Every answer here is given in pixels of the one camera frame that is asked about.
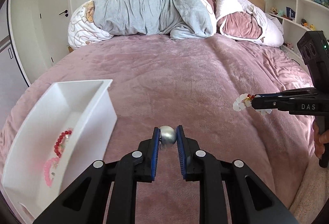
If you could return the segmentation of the person right hand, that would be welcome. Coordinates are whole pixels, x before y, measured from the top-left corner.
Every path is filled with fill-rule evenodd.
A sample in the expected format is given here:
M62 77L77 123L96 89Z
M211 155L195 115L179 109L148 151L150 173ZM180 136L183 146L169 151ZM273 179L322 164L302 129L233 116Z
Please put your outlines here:
M316 120L313 121L313 138L315 144L315 155L318 159L322 158L322 155L325 152L325 144L329 142L329 132L328 130L320 134L319 126L317 125Z

